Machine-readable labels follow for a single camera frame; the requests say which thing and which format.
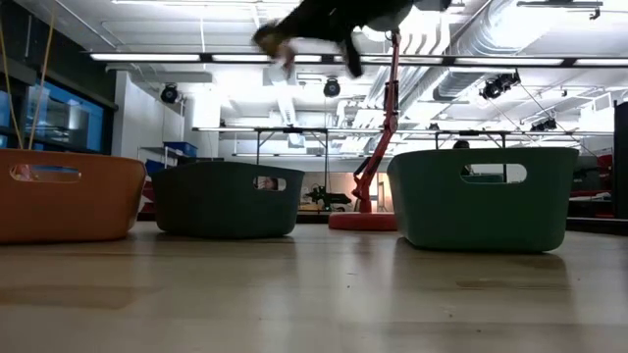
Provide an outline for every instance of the dark gray basket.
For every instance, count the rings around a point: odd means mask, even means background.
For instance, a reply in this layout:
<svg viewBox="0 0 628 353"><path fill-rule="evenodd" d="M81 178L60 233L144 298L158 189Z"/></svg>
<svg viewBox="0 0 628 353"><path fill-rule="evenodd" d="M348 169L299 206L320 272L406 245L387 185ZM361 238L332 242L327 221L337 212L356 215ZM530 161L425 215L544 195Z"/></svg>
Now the dark gray basket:
<svg viewBox="0 0 628 353"><path fill-rule="evenodd" d="M206 162L153 175L161 230L208 238L283 236L294 229L304 172L234 162ZM257 189L257 177L286 181Z"/></svg>

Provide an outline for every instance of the red round base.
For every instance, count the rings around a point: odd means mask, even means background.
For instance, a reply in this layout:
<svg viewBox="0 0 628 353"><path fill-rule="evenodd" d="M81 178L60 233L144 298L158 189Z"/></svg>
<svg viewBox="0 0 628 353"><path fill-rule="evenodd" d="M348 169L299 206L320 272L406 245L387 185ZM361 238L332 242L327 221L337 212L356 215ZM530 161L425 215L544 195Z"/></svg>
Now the red round base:
<svg viewBox="0 0 628 353"><path fill-rule="evenodd" d="M330 229L396 231L396 218L393 213L332 213L330 215Z"/></svg>

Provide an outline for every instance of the red pole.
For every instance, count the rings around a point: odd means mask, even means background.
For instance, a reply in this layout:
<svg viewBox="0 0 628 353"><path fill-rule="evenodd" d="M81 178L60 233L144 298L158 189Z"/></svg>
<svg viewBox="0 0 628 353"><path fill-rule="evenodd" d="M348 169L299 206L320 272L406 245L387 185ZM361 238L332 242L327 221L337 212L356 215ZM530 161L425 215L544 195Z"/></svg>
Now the red pole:
<svg viewBox="0 0 628 353"><path fill-rule="evenodd" d="M391 63L391 77L388 86L388 100L386 102L386 114L384 118L384 132L382 138L375 148L373 156L369 159L362 177L355 176L355 189L352 194L360 201L360 213L371 213L371 195L370 187L373 177L377 173L377 169L382 163L384 154L389 147L389 143L393 138L397 129L397 110L395 106L396 102L396 75L397 68L399 66L399 41L401 36L398 31L392 33L392 63Z"/></svg>

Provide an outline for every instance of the plastic basket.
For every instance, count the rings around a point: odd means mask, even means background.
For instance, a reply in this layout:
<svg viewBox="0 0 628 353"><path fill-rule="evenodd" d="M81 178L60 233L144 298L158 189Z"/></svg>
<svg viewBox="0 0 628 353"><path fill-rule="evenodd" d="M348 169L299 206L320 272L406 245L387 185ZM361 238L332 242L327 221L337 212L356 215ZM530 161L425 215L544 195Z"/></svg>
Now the plastic basket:
<svg viewBox="0 0 628 353"><path fill-rule="evenodd" d="M157 225L179 235L255 238L294 229L304 172L234 162L204 162L153 176ZM282 191L255 187L258 177L286 181Z"/></svg>
<svg viewBox="0 0 628 353"><path fill-rule="evenodd" d="M136 160L76 153L0 150L0 168L0 243L125 237L146 178Z"/></svg>
<svg viewBox="0 0 628 353"><path fill-rule="evenodd" d="M151 159L146 160L146 171L150 176L157 172L163 171L165 168L166 166L161 162L153 161Z"/></svg>
<svg viewBox="0 0 628 353"><path fill-rule="evenodd" d="M562 243L573 168L571 148L420 151L389 165L399 230L434 250L550 251ZM463 178L463 166L518 164L525 180Z"/></svg>
<svg viewBox="0 0 628 353"><path fill-rule="evenodd" d="M196 146L187 142L164 142L164 146L182 151L187 157L196 157Z"/></svg>

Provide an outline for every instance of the blue box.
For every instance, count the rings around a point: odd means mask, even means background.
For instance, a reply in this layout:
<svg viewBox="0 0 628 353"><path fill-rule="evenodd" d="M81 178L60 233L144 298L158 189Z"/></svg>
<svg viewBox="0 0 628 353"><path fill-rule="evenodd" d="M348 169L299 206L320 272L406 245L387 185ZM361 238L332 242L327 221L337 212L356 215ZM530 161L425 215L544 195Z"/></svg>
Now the blue box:
<svg viewBox="0 0 628 353"><path fill-rule="evenodd" d="M164 146L182 151L187 157L196 157L196 146L187 142L164 142Z"/></svg>
<svg viewBox="0 0 628 353"><path fill-rule="evenodd" d="M146 172L151 176L157 172L163 171L165 166L161 162L146 160Z"/></svg>

